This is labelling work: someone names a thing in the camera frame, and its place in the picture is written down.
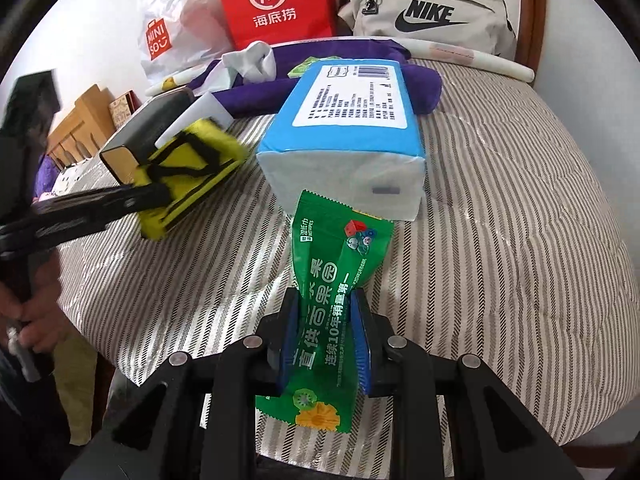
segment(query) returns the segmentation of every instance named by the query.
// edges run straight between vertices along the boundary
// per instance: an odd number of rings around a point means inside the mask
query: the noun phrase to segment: yellow and black package
[[[154,152],[134,174],[135,186],[162,182],[172,202],[138,213],[143,236],[157,240],[245,160],[247,150],[213,121],[200,119]]]

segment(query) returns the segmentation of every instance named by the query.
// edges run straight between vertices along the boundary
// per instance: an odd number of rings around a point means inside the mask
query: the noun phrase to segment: nike swoosh logo
[[[404,19],[404,10],[396,18],[396,29],[400,32],[416,32],[427,28],[446,27],[447,25],[466,25],[467,22],[422,22],[409,23]]]

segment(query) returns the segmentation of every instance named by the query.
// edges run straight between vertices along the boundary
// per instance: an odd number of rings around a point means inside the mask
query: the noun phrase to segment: blue tissue package
[[[424,149],[395,61],[313,63],[257,158],[292,215],[303,189],[391,220],[414,220],[424,195]]]

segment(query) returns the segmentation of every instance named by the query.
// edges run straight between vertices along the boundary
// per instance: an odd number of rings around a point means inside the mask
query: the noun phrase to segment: white patterned fabric
[[[638,288],[584,156],[526,84],[438,62],[440,104],[418,118],[428,154],[415,222],[396,222],[366,291],[429,352],[473,352],[553,438],[567,442],[640,390]],[[271,117],[232,127],[255,149]],[[97,160],[74,190],[114,184]],[[292,285],[289,221],[255,155],[161,242],[135,216],[61,247],[62,307],[136,383],[172,352],[222,351],[278,310]],[[262,454],[384,478],[392,404],[358,397],[353,432],[256,413]],[[446,416],[442,432],[450,471]]]

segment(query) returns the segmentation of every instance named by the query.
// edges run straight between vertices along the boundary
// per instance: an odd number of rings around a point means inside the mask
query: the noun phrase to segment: waist bag
[[[448,43],[513,59],[516,37],[504,0],[340,0],[354,36]]]
[[[161,182],[172,202],[138,213],[143,236],[161,238],[245,160],[247,150],[211,120],[200,119],[158,149],[134,174],[135,186]]]

